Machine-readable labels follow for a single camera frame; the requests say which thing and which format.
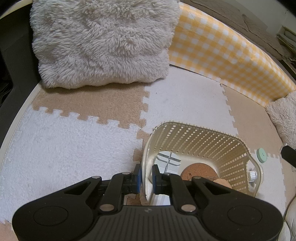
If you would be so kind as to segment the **white fluffy cushion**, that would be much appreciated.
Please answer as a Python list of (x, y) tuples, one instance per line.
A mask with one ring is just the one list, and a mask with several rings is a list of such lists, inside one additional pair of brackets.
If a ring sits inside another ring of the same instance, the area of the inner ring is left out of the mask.
[(180, 12), (178, 1), (33, 1), (32, 48), (43, 86), (165, 78)]
[(289, 93), (286, 97), (270, 102), (265, 107), (273, 125), (276, 127), (283, 144), (295, 149), (296, 130), (296, 93)]

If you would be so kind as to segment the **round cork coaster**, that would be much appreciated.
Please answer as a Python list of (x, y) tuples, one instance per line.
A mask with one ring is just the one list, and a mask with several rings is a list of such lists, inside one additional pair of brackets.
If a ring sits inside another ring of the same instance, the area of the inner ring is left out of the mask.
[(181, 173), (181, 178), (186, 181), (191, 181), (191, 179), (195, 176), (200, 176), (210, 181), (214, 181), (219, 178), (215, 170), (204, 163), (191, 164)]

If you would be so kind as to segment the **white knob object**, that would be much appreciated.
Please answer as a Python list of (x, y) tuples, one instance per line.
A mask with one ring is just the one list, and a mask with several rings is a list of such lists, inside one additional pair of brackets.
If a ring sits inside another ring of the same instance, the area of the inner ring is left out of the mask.
[(248, 183), (253, 183), (257, 180), (257, 172), (255, 170), (250, 170), (247, 172)]

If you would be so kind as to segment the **mint green round disc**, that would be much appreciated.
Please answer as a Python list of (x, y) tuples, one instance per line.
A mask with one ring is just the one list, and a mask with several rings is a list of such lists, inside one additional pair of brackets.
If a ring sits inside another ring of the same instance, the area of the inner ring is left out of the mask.
[(263, 148), (258, 148), (256, 150), (256, 156), (258, 161), (260, 161), (260, 163), (265, 163), (267, 161), (268, 156)]

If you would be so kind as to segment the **yellow gingham mattress edge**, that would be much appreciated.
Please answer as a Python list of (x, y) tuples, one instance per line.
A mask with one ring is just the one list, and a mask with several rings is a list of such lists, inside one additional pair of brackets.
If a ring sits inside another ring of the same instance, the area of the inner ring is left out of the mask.
[(179, 6), (171, 65), (222, 83), (261, 106), (295, 91), (294, 82), (262, 49), (205, 12)]

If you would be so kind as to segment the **cream perforated plastic basket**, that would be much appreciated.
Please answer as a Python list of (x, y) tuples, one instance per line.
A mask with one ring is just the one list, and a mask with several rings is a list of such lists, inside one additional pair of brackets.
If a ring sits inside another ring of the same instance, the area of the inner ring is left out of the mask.
[[(169, 121), (156, 126), (149, 136), (142, 156), (142, 201), (152, 200), (152, 166), (158, 152), (173, 152), (181, 159), (178, 175), (194, 163), (204, 163), (231, 187), (257, 196), (262, 171), (245, 142), (216, 130)], [(248, 183), (247, 172), (255, 170), (257, 180)]]

